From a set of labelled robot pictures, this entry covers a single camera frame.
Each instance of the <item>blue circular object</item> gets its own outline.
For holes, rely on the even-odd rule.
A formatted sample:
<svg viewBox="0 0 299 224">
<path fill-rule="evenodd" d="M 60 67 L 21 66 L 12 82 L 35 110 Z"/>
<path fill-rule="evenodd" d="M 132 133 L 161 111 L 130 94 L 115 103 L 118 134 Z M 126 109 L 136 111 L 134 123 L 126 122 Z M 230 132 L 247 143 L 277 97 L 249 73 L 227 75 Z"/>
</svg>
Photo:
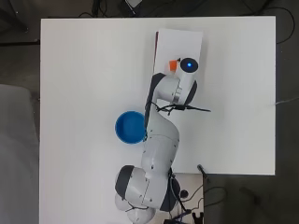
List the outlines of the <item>blue circular object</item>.
<svg viewBox="0 0 299 224">
<path fill-rule="evenodd" d="M 145 136 L 144 116 L 135 111 L 127 111 L 119 116 L 115 124 L 116 135 L 127 144 L 141 142 Z"/>
</svg>

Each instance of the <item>black cable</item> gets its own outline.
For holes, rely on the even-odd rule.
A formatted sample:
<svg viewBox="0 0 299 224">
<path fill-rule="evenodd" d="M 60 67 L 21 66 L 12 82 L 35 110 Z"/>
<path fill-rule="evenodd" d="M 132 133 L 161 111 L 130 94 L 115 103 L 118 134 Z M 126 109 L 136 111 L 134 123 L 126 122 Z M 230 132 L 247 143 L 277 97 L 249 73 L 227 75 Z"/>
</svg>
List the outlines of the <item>black cable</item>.
<svg viewBox="0 0 299 224">
<path fill-rule="evenodd" d="M 209 204 L 205 205 L 204 207 L 209 207 L 209 206 L 212 206 L 212 205 L 215 205 L 215 204 L 218 204 L 218 203 L 222 203 L 226 200 L 228 192 L 227 192 L 227 189 L 225 187 L 213 187 L 213 188 L 207 189 L 207 190 L 204 191 L 204 195 L 207 194 L 209 191 L 211 191 L 213 189 L 222 189 L 223 192 L 224 192 L 224 197 L 222 199 L 214 202 L 214 203 L 209 203 Z"/>
<path fill-rule="evenodd" d="M 273 0 L 267 0 L 265 1 L 265 3 L 262 5 L 262 7 L 257 10 L 257 11 L 252 11 L 252 9 L 247 5 L 247 3 L 242 0 L 242 3 L 247 6 L 247 8 L 251 11 L 250 13 L 246 13 L 246 14 L 242 14 L 240 16 L 259 16 L 261 15 L 264 11 L 267 11 L 267 10 L 273 10 L 273 9 L 280 9 L 280 10 L 284 10 L 286 12 L 289 13 L 289 15 L 291 16 L 292 18 L 292 31 L 291 33 L 288 35 L 288 37 L 286 37 L 285 39 L 281 40 L 281 41 L 278 41 L 277 44 L 282 44 L 284 42 L 286 42 L 287 40 L 291 39 L 294 31 L 295 31 L 295 27 L 296 27 L 296 22 L 295 22 L 295 18 L 294 16 L 292 15 L 292 13 L 285 7 L 268 7 L 271 3 L 273 2 Z"/>
<path fill-rule="evenodd" d="M 186 202 L 192 200 L 192 198 L 193 198 L 194 195 L 197 193 L 197 191 L 198 191 L 200 188 L 202 188 L 203 186 L 204 186 L 204 185 L 201 185 L 201 186 L 194 192 L 194 194 L 193 194 L 189 199 L 186 199 L 186 200 L 184 200 L 184 201 L 182 201 L 182 202 L 183 202 L 183 203 L 186 203 Z"/>
<path fill-rule="evenodd" d="M 99 16 L 99 7 L 101 0 L 93 0 L 92 14 L 93 17 L 97 18 Z"/>
<path fill-rule="evenodd" d="M 194 211 L 194 210 L 196 210 L 196 209 L 199 209 L 199 203 L 200 203 L 203 199 L 204 199 L 204 198 L 199 199 L 199 200 L 198 200 L 198 203 L 197 203 L 197 207 L 194 207 L 194 208 L 192 208 L 191 210 Z"/>
<path fill-rule="evenodd" d="M 169 216 L 170 218 L 172 219 L 172 215 L 171 215 L 171 211 L 170 211 L 170 179 L 171 179 L 171 173 L 170 173 L 170 170 L 169 170 L 169 174 L 168 174 L 168 209 L 169 209 Z"/>
<path fill-rule="evenodd" d="M 89 12 L 82 12 L 81 14 L 78 15 L 78 17 L 81 17 L 83 15 L 88 15 L 90 17 L 93 17 L 93 15 L 91 13 L 89 13 Z"/>
<path fill-rule="evenodd" d="M 285 7 L 269 7 L 269 8 L 266 8 L 265 10 L 272 10 L 272 9 L 281 9 L 281 10 L 284 10 L 284 11 L 288 12 L 289 15 L 292 18 L 292 31 L 291 31 L 291 33 L 285 39 L 277 42 L 277 44 L 282 44 L 282 43 L 286 42 L 287 40 L 291 39 L 291 37 L 292 37 L 292 35 L 293 35 L 294 31 L 295 31 L 295 28 L 296 28 L 295 18 L 292 15 L 292 13 L 287 8 L 285 8 Z"/>
<path fill-rule="evenodd" d="M 174 196 L 175 196 L 176 199 L 178 200 L 178 202 L 179 202 L 181 208 L 182 208 L 185 212 L 187 212 L 187 209 L 185 208 L 185 206 L 184 206 L 183 202 L 181 201 L 179 195 L 178 195 L 177 192 L 173 189 L 174 185 L 173 185 L 172 179 L 175 179 L 175 178 L 173 177 L 173 173 L 172 173 L 172 169 L 171 169 L 171 167 L 170 167 L 170 169 L 169 169 L 169 175 L 170 175 L 170 185 L 171 185 L 170 188 L 171 188 L 171 190 L 172 190 L 172 193 L 174 194 Z"/>
<path fill-rule="evenodd" d="M 128 209 L 128 210 L 126 210 L 126 211 L 124 211 L 124 212 L 129 212 L 129 211 L 131 211 L 131 210 L 133 210 L 133 209 L 140 209 L 140 210 L 147 210 L 147 209 L 149 209 L 148 207 L 146 207 L 146 208 L 135 207 L 135 206 L 133 206 L 131 203 L 129 203 L 129 205 L 131 206 L 131 208 Z"/>
</svg>

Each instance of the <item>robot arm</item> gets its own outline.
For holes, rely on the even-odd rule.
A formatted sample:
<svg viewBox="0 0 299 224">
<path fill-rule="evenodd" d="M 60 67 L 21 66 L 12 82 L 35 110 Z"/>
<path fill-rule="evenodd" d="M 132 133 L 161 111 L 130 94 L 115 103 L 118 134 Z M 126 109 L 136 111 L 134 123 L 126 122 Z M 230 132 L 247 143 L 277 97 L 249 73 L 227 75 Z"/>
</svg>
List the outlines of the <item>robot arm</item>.
<svg viewBox="0 0 299 224">
<path fill-rule="evenodd" d="M 133 207 L 127 214 L 135 224 L 148 223 L 154 216 L 152 209 L 170 212 L 176 205 L 179 183 L 173 179 L 169 184 L 169 170 L 178 151 L 179 133 L 177 127 L 157 111 L 156 104 L 158 99 L 171 104 L 189 104 L 197 88 L 194 81 L 197 69 L 194 59 L 185 58 L 178 61 L 175 77 L 161 73 L 152 77 L 146 103 L 147 137 L 142 168 L 123 166 L 115 185 L 120 196 L 116 199 L 121 198 Z"/>
</svg>

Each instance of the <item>wire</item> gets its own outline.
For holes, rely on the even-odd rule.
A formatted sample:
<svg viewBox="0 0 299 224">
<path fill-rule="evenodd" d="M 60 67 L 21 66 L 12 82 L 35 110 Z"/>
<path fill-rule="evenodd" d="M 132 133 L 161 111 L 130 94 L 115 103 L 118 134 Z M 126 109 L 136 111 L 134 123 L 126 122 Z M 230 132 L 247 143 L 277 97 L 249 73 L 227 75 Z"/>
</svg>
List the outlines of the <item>wire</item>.
<svg viewBox="0 0 299 224">
<path fill-rule="evenodd" d="M 197 207 L 194 207 L 192 208 L 191 210 L 194 211 L 196 209 L 199 209 L 199 203 L 203 200 L 204 198 L 201 198 L 200 200 L 198 200 L 198 203 L 197 203 Z"/>
<path fill-rule="evenodd" d="M 265 10 L 272 10 L 272 9 L 281 9 L 281 10 L 284 10 L 284 11 L 288 12 L 289 15 L 292 18 L 292 31 L 291 31 L 291 33 L 285 39 L 277 42 L 277 44 L 282 44 L 282 43 L 286 42 L 287 40 L 291 39 L 291 37 L 292 37 L 292 35 L 293 35 L 294 31 L 295 31 L 295 27 L 296 27 L 295 18 L 292 15 L 292 13 L 287 8 L 285 8 L 285 7 L 269 7 L 269 8 L 266 8 Z"/>
<path fill-rule="evenodd" d="M 273 10 L 273 9 L 280 9 L 280 10 L 284 10 L 286 12 L 289 13 L 289 15 L 291 16 L 292 18 L 292 31 L 291 33 L 288 35 L 288 37 L 286 37 L 285 39 L 281 40 L 281 41 L 278 41 L 277 44 L 282 44 L 284 42 L 286 42 L 287 40 L 291 39 L 294 31 L 295 31 L 295 27 L 296 27 L 296 22 L 295 22 L 295 18 L 294 16 L 292 15 L 292 13 L 285 7 L 268 7 L 272 2 L 273 0 L 267 0 L 263 5 L 262 7 L 257 10 L 257 11 L 253 11 L 249 5 L 245 2 L 245 0 L 241 0 L 241 2 L 251 11 L 250 13 L 246 13 L 246 14 L 243 14 L 243 15 L 240 15 L 240 16 L 259 16 L 261 15 L 264 11 L 267 11 L 267 10 Z"/>
<path fill-rule="evenodd" d="M 175 198 L 178 200 L 178 202 L 179 202 L 181 208 L 182 208 L 185 212 L 187 212 L 187 209 L 185 208 L 183 202 L 182 202 L 181 199 L 179 198 L 179 195 L 177 195 L 177 193 L 174 192 L 174 190 L 173 190 L 173 182 L 172 182 L 172 180 L 175 179 L 175 178 L 173 177 L 173 173 L 172 173 L 172 169 L 171 169 L 171 167 L 170 167 L 170 169 L 169 169 L 169 175 L 170 175 L 170 189 L 171 189 L 173 195 L 175 196 Z"/>
<path fill-rule="evenodd" d="M 89 12 L 82 12 L 81 14 L 78 15 L 78 17 L 81 17 L 83 15 L 88 15 L 90 17 L 93 17 L 93 15 L 91 13 L 89 13 Z"/>
<path fill-rule="evenodd" d="M 171 213 L 170 213 L 171 211 L 170 211 L 170 191 L 169 191 L 169 189 L 170 189 L 171 173 L 170 173 L 170 170 L 169 170 L 169 176 L 168 176 L 168 191 L 167 191 L 167 194 L 168 194 L 168 209 L 169 209 L 168 213 L 169 213 L 170 219 L 172 219 L 172 215 L 171 215 Z"/>
<path fill-rule="evenodd" d="M 129 203 L 129 205 L 131 206 L 131 208 L 128 209 L 128 210 L 126 210 L 126 211 L 124 211 L 124 212 L 129 212 L 129 211 L 134 210 L 134 209 L 140 209 L 140 210 L 147 210 L 147 209 L 149 209 L 148 207 L 145 207 L 145 208 L 135 207 L 135 206 L 133 206 L 131 203 Z"/>
<path fill-rule="evenodd" d="M 291 98 L 290 100 L 278 101 L 278 102 L 275 103 L 275 105 L 286 104 L 286 103 L 296 101 L 296 100 L 299 100 L 299 96 L 295 97 L 295 98 Z"/>
<path fill-rule="evenodd" d="M 193 198 L 194 195 L 197 193 L 197 191 L 198 191 L 200 188 L 202 188 L 203 186 L 204 186 L 204 185 L 201 185 L 201 186 L 194 192 L 194 194 L 193 194 L 189 199 L 186 199 L 186 200 L 184 200 L 184 201 L 182 201 L 182 202 L 183 202 L 183 203 L 186 203 L 186 202 L 192 200 L 192 198 Z"/>
<path fill-rule="evenodd" d="M 211 191 L 213 189 L 222 189 L 223 192 L 224 192 L 224 197 L 222 199 L 214 202 L 214 203 L 209 203 L 209 204 L 205 205 L 204 207 L 209 207 L 209 206 L 212 206 L 212 205 L 216 205 L 216 204 L 222 203 L 226 200 L 228 192 L 227 192 L 227 189 L 225 187 L 213 187 L 213 188 L 207 189 L 207 190 L 205 190 L 204 195 L 207 194 L 209 191 Z"/>
</svg>

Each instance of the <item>small orange block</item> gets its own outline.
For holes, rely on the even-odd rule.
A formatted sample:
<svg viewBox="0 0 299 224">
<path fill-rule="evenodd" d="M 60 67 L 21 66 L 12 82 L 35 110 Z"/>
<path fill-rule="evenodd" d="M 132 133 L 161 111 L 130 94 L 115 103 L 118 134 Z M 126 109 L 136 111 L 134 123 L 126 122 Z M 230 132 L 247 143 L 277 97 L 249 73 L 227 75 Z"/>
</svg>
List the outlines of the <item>small orange block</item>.
<svg viewBox="0 0 299 224">
<path fill-rule="evenodd" d="M 176 72 L 177 71 L 177 63 L 178 63 L 177 60 L 169 61 L 169 70 L 171 72 Z"/>
</svg>

